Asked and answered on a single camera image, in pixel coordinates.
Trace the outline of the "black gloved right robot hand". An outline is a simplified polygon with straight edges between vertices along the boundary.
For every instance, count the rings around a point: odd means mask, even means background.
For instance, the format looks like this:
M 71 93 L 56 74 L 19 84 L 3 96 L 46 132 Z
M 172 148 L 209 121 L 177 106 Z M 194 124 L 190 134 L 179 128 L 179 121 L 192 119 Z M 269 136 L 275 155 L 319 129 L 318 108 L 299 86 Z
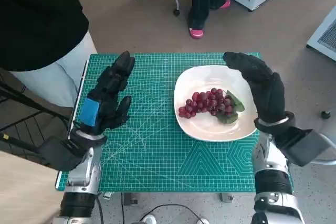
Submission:
M 281 77 L 264 61 L 244 53 L 225 52 L 223 60 L 227 67 L 240 71 L 253 95 L 258 118 L 272 124 L 285 115 L 285 90 Z

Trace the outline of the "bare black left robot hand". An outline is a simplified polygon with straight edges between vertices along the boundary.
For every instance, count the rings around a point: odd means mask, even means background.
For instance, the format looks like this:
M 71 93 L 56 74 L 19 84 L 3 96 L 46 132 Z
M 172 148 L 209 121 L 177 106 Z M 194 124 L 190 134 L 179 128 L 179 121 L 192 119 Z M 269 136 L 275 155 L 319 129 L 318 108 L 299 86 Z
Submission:
M 106 129 L 115 129 L 128 120 L 131 96 L 118 101 L 131 75 L 135 58 L 124 51 L 112 65 L 107 66 L 89 91 L 79 115 L 79 129 L 88 135 L 100 135 Z

